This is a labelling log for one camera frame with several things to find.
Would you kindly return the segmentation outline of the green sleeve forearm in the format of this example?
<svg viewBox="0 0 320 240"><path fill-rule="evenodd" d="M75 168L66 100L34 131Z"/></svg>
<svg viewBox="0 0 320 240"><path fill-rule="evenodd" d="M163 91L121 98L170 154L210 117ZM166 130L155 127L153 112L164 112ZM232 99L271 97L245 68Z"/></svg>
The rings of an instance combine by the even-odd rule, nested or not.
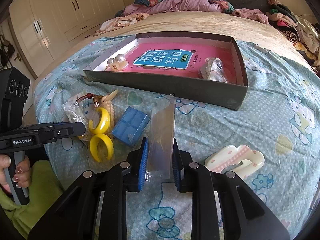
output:
<svg viewBox="0 0 320 240"><path fill-rule="evenodd" d="M29 204L15 204L12 195L1 188L1 206L15 229L24 239L27 239L33 226L62 193L63 188L50 163L39 160L31 168Z"/></svg>

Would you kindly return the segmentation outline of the left hand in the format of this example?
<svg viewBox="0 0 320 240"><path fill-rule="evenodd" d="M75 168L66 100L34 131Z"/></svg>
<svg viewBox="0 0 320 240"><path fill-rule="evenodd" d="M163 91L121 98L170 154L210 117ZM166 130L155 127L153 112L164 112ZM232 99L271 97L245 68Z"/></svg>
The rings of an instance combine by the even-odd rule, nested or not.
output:
<svg viewBox="0 0 320 240"><path fill-rule="evenodd" d="M8 168L11 164L11 159L7 155L1 154L0 156L0 167L1 167L1 175L0 175L0 183L1 188L6 194L11 194L10 186L5 177L4 169ZM25 156L24 160L21 161L16 166L15 175L13 177L13 182L17 183L17 187L19 188L28 188L31 184L31 166L30 161L27 156Z"/></svg>

